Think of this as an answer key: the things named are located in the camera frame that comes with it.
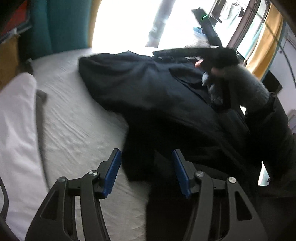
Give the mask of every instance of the bed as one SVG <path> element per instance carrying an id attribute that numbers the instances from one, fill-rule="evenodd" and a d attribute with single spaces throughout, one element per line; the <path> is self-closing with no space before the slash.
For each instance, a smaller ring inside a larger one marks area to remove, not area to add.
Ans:
<path id="1" fill-rule="evenodd" d="M 123 149 L 128 126 L 89 95 L 78 73 L 80 56 L 92 49 L 74 50 L 33 61 L 37 88 L 47 93 L 44 105 L 44 171 L 51 187 L 58 177 L 82 177 L 108 159 L 113 148 Z M 119 169 L 113 191 L 101 201 L 112 241 L 145 240 L 145 207 L 149 185 L 128 182 Z M 76 199 L 79 240 L 84 240 L 79 199 Z"/>

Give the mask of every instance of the yellow curtain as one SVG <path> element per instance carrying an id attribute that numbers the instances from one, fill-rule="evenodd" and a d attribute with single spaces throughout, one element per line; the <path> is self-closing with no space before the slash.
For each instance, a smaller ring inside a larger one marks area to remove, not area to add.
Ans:
<path id="1" fill-rule="evenodd" d="M 277 40 L 280 38 L 283 22 L 282 15 L 271 3 L 266 17 L 266 24 L 270 27 Z M 266 25 L 263 26 L 257 45 L 246 66 L 258 79 L 262 79 L 264 76 L 277 50 L 277 41 L 274 39 L 270 29 Z"/>
<path id="2" fill-rule="evenodd" d="M 96 16 L 102 0 L 92 0 L 91 13 L 89 18 L 89 47 L 92 47 L 92 40 L 94 36 L 94 26 L 96 24 Z"/>

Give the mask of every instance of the metal screw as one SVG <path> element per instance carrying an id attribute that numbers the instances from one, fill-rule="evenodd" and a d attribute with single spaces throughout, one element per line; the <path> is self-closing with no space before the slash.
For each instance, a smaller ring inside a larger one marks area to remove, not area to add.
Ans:
<path id="1" fill-rule="evenodd" d="M 94 176 L 96 176 L 96 175 L 98 174 L 98 172 L 97 172 L 96 170 L 94 170 L 94 171 L 90 171 L 89 174 L 90 174 L 92 177 L 94 177 Z"/>
<path id="2" fill-rule="evenodd" d="M 59 183 L 62 183 L 62 182 L 64 182 L 65 180 L 66 180 L 65 177 L 59 177 L 59 178 L 57 179 L 57 181 L 58 181 Z"/>
<path id="3" fill-rule="evenodd" d="M 197 177 L 203 177 L 204 175 L 205 175 L 205 173 L 202 171 L 198 171 L 195 173 L 195 176 L 197 176 Z"/>
<path id="4" fill-rule="evenodd" d="M 228 181 L 230 183 L 236 183 L 237 180 L 234 177 L 230 177 L 230 178 L 228 178 Z"/>

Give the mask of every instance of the white cloth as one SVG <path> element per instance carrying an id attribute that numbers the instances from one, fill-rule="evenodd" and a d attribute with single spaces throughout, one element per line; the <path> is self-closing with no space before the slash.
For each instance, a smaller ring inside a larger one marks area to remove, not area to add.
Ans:
<path id="1" fill-rule="evenodd" d="M 24 240 L 47 194 L 35 120 L 36 80 L 23 73 L 0 92 L 0 176 L 7 190 L 6 223 Z"/>

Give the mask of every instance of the gray glove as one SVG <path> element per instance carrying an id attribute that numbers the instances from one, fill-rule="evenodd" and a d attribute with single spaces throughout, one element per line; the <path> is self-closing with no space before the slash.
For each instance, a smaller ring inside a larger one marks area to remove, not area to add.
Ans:
<path id="1" fill-rule="evenodd" d="M 236 95 L 238 104 L 246 107 L 248 112 L 255 112 L 267 104 L 270 96 L 269 91 L 256 76 L 241 65 L 223 69 L 212 68 L 211 75 L 205 72 L 202 82 L 208 87 L 214 103 L 221 104 L 223 101 L 220 78 L 229 81 L 231 95 Z"/>

